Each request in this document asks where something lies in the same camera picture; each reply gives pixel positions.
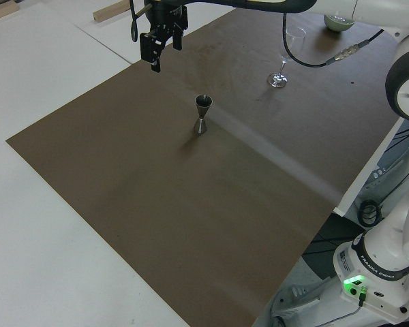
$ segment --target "brown mat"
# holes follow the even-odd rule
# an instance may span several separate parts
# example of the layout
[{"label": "brown mat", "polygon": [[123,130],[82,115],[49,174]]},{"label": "brown mat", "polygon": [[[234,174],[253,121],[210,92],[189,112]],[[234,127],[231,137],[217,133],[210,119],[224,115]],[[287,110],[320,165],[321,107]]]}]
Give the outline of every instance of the brown mat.
[{"label": "brown mat", "polygon": [[[251,325],[336,205],[215,121],[197,138],[195,95],[340,192],[396,120],[380,92],[389,58],[373,49],[341,67],[290,64],[271,89],[279,17],[235,10],[167,49],[161,74],[137,63],[8,140],[193,327]],[[372,31],[295,19],[312,60]]]}]

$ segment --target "green indicator light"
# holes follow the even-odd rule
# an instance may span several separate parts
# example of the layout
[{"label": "green indicator light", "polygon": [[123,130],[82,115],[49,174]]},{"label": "green indicator light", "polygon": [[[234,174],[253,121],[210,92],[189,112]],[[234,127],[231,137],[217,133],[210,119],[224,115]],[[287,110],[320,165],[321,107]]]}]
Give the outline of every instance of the green indicator light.
[{"label": "green indicator light", "polygon": [[362,283],[362,281],[363,281],[364,279],[365,279],[364,276],[362,276],[362,275],[357,275],[357,276],[355,276],[355,277],[346,279],[346,280],[344,281],[344,285],[353,284],[353,283],[360,284],[360,283]]}]

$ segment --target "double-sided jigger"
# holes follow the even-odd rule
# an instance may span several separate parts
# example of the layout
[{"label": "double-sided jigger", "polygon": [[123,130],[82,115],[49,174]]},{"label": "double-sided jigger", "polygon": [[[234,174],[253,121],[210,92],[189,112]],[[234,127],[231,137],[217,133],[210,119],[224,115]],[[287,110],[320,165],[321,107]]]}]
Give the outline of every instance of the double-sided jigger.
[{"label": "double-sided jigger", "polygon": [[212,104],[212,98],[209,97],[206,94],[199,95],[196,97],[196,106],[198,110],[198,119],[196,121],[196,124],[194,125],[194,131],[198,135],[202,135],[203,133],[206,132],[207,127],[206,127],[206,121],[205,121],[205,114],[209,107]]}]

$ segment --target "wooden block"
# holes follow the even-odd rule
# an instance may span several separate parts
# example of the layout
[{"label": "wooden block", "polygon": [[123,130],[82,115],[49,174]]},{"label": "wooden block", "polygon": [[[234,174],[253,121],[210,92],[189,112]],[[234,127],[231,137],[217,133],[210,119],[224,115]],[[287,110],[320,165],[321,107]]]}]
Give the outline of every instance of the wooden block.
[{"label": "wooden block", "polygon": [[129,0],[122,0],[93,13],[96,22],[102,22],[130,9]]},{"label": "wooden block", "polygon": [[12,12],[16,12],[19,9],[20,9],[20,6],[17,5],[14,1],[8,1],[5,3],[2,3],[0,5],[0,18],[6,15],[9,15]]}]

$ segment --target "green bowl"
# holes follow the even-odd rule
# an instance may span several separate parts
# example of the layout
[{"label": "green bowl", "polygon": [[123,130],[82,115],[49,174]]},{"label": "green bowl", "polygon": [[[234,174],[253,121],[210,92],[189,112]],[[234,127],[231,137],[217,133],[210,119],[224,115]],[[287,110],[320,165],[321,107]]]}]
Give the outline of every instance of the green bowl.
[{"label": "green bowl", "polygon": [[351,28],[351,26],[353,26],[354,21],[339,16],[324,15],[324,23],[326,24],[327,28],[330,29],[331,31],[344,32]]}]

